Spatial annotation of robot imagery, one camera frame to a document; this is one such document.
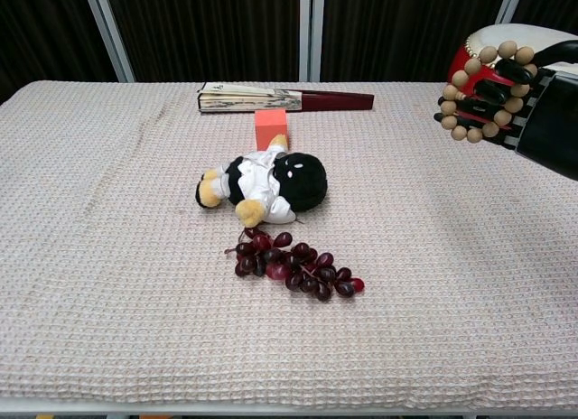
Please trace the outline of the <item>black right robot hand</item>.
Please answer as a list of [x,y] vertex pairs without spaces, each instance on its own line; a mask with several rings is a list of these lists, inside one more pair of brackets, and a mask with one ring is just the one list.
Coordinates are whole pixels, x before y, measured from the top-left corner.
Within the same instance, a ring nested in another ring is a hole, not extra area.
[[456,141],[487,141],[578,182],[578,41],[542,51],[487,46],[452,74],[433,118]]

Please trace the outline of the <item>plush doll black head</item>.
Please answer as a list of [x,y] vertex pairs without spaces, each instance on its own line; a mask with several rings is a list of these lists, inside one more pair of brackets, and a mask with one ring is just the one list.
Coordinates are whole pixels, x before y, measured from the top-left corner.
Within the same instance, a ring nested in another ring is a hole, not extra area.
[[310,154],[289,152],[287,137],[279,134],[265,150],[206,171],[195,199],[206,209],[229,201],[241,225],[252,228],[263,222],[296,221],[298,213],[319,206],[327,190],[322,162]]

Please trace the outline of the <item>orange foam block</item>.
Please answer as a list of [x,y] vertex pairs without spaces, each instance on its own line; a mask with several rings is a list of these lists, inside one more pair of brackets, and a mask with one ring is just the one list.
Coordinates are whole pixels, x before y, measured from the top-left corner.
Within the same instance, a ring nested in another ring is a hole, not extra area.
[[276,136],[287,136],[287,117],[284,109],[257,110],[254,123],[256,148],[259,151],[264,151]]

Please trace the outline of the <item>bunch of dark red grapes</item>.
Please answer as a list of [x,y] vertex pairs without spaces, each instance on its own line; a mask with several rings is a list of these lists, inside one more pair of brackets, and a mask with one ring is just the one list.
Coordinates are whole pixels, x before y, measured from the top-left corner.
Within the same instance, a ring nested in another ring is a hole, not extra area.
[[335,266],[332,253],[295,243],[288,232],[273,237],[261,228],[244,228],[237,244],[224,253],[236,258],[236,276],[266,276],[284,282],[292,293],[306,293],[322,303],[334,294],[349,299],[365,291],[364,281],[350,268]]

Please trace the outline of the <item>beige waffle-weave tablecloth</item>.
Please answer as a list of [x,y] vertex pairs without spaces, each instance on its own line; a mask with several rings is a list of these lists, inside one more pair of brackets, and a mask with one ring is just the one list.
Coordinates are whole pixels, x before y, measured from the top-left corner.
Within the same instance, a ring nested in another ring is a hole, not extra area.
[[358,83],[368,112],[290,115],[329,190],[288,226],[364,291],[237,277],[201,174],[250,115],[192,83],[36,81],[0,105],[0,408],[578,413],[578,183],[435,121],[439,83]]

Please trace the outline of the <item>grey metal frame post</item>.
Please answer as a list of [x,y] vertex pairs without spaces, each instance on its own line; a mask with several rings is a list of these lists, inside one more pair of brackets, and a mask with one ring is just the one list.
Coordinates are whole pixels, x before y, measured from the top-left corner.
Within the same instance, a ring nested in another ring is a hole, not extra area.
[[117,80],[121,83],[136,82],[135,74],[109,0],[87,1],[97,24],[100,37],[105,45],[107,56],[117,76]]
[[520,0],[502,0],[494,24],[510,23]]
[[325,0],[299,0],[298,80],[319,82]]

